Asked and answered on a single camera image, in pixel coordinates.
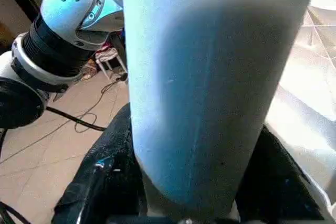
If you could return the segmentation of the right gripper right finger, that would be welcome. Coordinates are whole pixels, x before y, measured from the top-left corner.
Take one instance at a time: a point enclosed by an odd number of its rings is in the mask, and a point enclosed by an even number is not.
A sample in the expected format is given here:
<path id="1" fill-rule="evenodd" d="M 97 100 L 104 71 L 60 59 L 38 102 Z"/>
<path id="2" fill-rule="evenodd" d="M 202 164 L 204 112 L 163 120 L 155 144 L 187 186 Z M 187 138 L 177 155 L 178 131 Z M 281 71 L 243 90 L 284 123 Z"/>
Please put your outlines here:
<path id="1" fill-rule="evenodd" d="M 312 183 L 266 126 L 241 180 L 235 201 L 242 222 L 326 221 Z"/>

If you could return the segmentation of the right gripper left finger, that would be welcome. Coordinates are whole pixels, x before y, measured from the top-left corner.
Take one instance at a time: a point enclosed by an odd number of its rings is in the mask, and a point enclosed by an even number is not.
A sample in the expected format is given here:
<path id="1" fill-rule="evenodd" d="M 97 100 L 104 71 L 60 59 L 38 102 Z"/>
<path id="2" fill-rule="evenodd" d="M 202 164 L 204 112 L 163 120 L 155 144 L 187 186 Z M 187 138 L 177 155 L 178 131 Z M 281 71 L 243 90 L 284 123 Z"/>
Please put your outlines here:
<path id="1" fill-rule="evenodd" d="M 107 223 L 112 216 L 138 216 L 142 196 L 127 103 L 84 156 L 51 223 Z"/>

